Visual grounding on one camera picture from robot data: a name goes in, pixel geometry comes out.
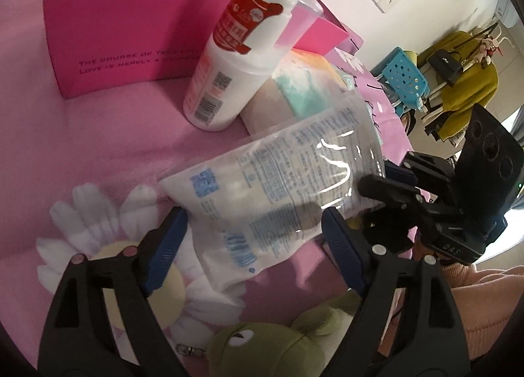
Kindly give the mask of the pink sleeve forearm right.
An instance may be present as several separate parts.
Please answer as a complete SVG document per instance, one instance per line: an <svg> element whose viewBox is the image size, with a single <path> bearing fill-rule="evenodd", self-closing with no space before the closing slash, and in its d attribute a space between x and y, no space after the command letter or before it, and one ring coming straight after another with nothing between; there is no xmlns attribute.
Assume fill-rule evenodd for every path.
<svg viewBox="0 0 524 377"><path fill-rule="evenodd" d="M487 354L523 295L523 268L479 271L473 264L453 263L440 270L458 307L469 357Z"/></svg>

